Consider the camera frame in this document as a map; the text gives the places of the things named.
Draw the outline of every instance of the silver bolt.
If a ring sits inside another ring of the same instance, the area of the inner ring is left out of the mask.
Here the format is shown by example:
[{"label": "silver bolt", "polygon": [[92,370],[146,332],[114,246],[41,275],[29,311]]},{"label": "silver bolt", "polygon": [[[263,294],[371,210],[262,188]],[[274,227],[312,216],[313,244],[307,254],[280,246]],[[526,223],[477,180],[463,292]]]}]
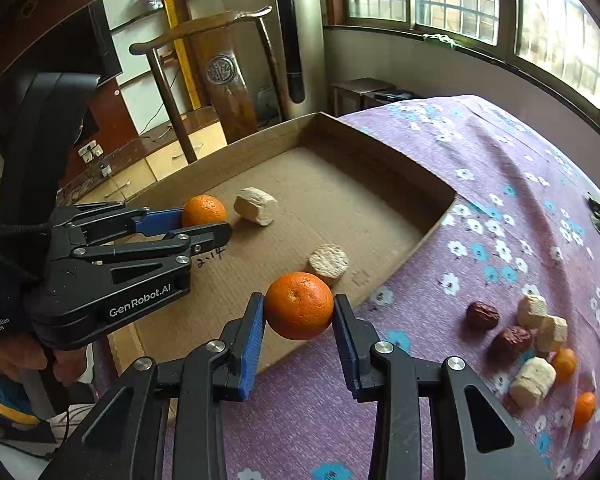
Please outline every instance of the silver bolt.
[{"label": "silver bolt", "polygon": [[214,339],[206,344],[206,349],[213,354],[220,353],[225,347],[226,345],[224,344],[224,341],[220,341],[219,339]]},{"label": "silver bolt", "polygon": [[464,361],[459,357],[450,357],[446,361],[446,365],[452,370],[464,370]]},{"label": "silver bolt", "polygon": [[394,346],[388,341],[378,341],[374,345],[374,348],[376,349],[376,352],[380,354],[390,354],[394,351]]},{"label": "silver bolt", "polygon": [[144,372],[145,370],[151,368],[153,365],[154,362],[151,361],[151,358],[149,357],[139,357],[134,361],[134,368],[139,372]]}]

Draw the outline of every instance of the wooden chair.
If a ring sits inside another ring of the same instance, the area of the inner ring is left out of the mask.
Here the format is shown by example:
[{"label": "wooden chair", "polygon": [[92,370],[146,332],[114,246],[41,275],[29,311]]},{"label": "wooden chair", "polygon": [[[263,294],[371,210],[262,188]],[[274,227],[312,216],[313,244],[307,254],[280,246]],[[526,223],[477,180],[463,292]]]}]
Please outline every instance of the wooden chair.
[{"label": "wooden chair", "polygon": [[172,28],[167,33],[145,43],[133,43],[129,52],[135,56],[145,55],[149,67],[154,74],[164,107],[171,120],[171,125],[180,141],[182,151],[190,164],[196,160],[187,131],[180,119],[169,83],[162,70],[158,49],[180,38],[190,37],[193,42],[193,51],[200,73],[205,75],[205,84],[211,99],[211,104],[216,109],[224,136],[231,143],[257,131],[256,116],[253,103],[247,93],[240,67],[238,66],[231,39],[226,28],[232,23],[254,22],[264,53],[267,57],[269,71],[273,86],[278,98],[280,119],[288,120],[286,102],[282,97],[282,90],[278,79],[276,60],[273,57],[269,35],[264,25],[263,17],[271,12],[271,6],[255,12],[241,12],[228,10],[221,14],[189,20]]}]

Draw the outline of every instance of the chair post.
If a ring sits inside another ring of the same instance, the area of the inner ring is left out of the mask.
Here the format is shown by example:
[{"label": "chair post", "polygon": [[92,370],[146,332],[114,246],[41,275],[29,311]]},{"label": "chair post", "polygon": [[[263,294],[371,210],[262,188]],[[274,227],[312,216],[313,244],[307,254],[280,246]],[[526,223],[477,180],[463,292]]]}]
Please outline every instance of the chair post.
[{"label": "chair post", "polygon": [[278,98],[278,107],[280,108],[280,122],[284,123],[289,120],[289,111],[286,106],[286,99],[282,95],[282,88],[280,87],[280,80],[278,79],[278,64],[276,58],[273,56],[273,50],[271,48],[271,41],[267,34],[267,29],[264,25],[262,17],[255,20],[256,27],[258,28],[258,34],[260,35],[260,41],[264,49],[264,54],[267,57],[267,64],[269,65],[269,71],[271,72],[271,79],[273,81],[273,88],[276,91],[276,97]]},{"label": "chair post", "polygon": [[173,131],[176,133],[178,142],[182,147],[182,152],[187,159],[187,164],[191,164],[192,162],[198,160],[198,158],[196,157],[196,152],[194,152],[191,141],[189,140],[189,136],[187,135],[187,129],[184,127],[184,123],[180,118],[178,105],[176,105],[176,101],[171,93],[171,88],[169,87],[169,82],[167,81],[167,76],[165,76],[164,70],[162,69],[162,63],[160,62],[158,51],[155,48],[152,48],[146,53],[146,58],[149,61],[151,72],[154,74],[155,83],[158,85],[158,92],[160,92],[160,97],[164,102],[167,115],[171,120]]}]

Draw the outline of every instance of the orange fruit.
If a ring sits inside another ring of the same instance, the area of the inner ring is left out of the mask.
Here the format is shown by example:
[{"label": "orange fruit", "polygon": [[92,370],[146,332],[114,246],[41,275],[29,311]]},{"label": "orange fruit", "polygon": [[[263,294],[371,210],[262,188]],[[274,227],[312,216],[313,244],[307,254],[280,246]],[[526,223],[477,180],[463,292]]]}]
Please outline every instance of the orange fruit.
[{"label": "orange fruit", "polygon": [[576,400],[576,409],[573,412],[573,429],[579,430],[591,420],[596,411],[596,396],[591,392],[581,394]]},{"label": "orange fruit", "polygon": [[558,350],[554,358],[551,359],[551,366],[555,368],[555,382],[558,384],[568,382],[578,367],[576,352],[570,348]]},{"label": "orange fruit", "polygon": [[226,222],[226,209],[211,195],[198,195],[187,202],[182,210],[182,227]]},{"label": "orange fruit", "polygon": [[303,341],[319,336],[331,323],[333,296],[317,276],[290,272],[269,285],[264,316],[282,337]]}]

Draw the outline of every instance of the purple tablecloth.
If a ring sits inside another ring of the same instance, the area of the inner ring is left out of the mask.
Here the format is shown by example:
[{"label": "purple tablecloth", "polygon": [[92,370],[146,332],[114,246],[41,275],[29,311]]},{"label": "purple tablecloth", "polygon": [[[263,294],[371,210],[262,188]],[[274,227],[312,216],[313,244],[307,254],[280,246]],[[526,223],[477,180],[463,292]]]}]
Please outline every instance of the purple tablecloth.
[{"label": "purple tablecloth", "polygon": [[[484,300],[514,323],[523,294],[542,294],[566,318],[580,360],[536,409],[511,410],[558,478],[577,478],[600,449],[600,236],[586,193],[595,185],[526,124],[484,99],[402,102],[344,121],[431,170],[458,191],[443,224],[358,310],[413,356],[462,356],[507,399],[527,351],[493,369],[486,349],[498,330],[463,329],[469,302]],[[346,390],[331,330],[262,374],[248,402],[224,404],[228,477],[238,480],[366,479],[375,404]],[[571,431],[574,402],[595,388],[598,409]],[[429,411],[421,401],[423,478],[432,478]]]}]

